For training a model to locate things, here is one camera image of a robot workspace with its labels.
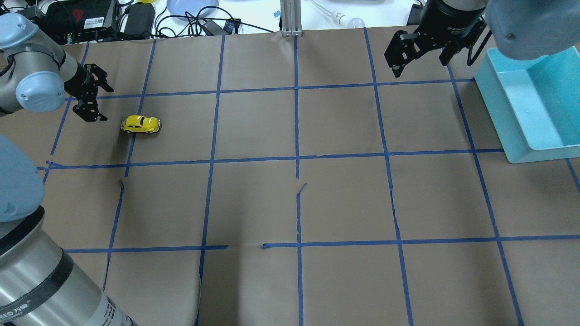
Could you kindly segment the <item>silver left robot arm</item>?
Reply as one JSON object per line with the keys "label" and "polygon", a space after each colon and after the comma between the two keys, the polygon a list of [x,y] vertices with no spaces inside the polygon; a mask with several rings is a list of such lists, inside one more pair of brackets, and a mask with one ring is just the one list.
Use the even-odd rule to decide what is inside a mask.
{"label": "silver left robot arm", "polygon": [[[99,66],[80,64],[20,13],[1,16],[1,116],[21,109],[47,113],[67,95],[86,122],[106,120],[96,95],[113,89]],[[42,229],[43,177],[12,141],[1,137],[1,324],[3,326],[134,326],[67,252]]]}

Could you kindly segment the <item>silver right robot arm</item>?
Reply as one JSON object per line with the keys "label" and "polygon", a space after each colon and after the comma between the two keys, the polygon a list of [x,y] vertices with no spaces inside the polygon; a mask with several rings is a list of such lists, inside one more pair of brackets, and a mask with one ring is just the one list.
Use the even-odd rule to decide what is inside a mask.
{"label": "silver right robot arm", "polygon": [[[471,49],[483,31],[495,36],[499,51],[515,60],[561,52],[579,41],[577,0],[429,0],[414,31],[389,33],[384,59],[393,75],[423,55],[442,49],[450,63]],[[279,34],[228,35],[224,64],[226,90],[289,87],[294,66],[293,39]],[[181,54],[161,50],[146,95],[209,94],[218,84],[217,37],[177,41]]]}

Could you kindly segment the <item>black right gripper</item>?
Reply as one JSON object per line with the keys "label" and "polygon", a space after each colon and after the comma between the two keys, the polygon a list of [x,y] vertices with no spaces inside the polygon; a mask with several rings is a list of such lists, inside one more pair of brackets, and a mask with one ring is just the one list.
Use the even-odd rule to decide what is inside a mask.
{"label": "black right gripper", "polygon": [[406,65],[430,48],[444,47],[439,56],[442,66],[468,49],[467,66],[472,66],[473,47],[485,29],[481,16],[486,6],[486,0],[428,0],[420,16],[419,32],[396,31],[385,50],[393,75],[399,78]]}

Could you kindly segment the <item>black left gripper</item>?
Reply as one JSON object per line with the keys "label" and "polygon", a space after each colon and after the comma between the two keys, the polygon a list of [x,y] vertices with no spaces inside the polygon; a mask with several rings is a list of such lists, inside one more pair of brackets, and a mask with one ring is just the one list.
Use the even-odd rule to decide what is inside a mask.
{"label": "black left gripper", "polygon": [[107,81],[107,72],[97,64],[91,64],[91,73],[79,63],[68,80],[68,94],[77,99],[72,110],[85,122],[106,121],[108,118],[100,113],[96,100],[97,86],[108,93],[113,93],[114,88]]}

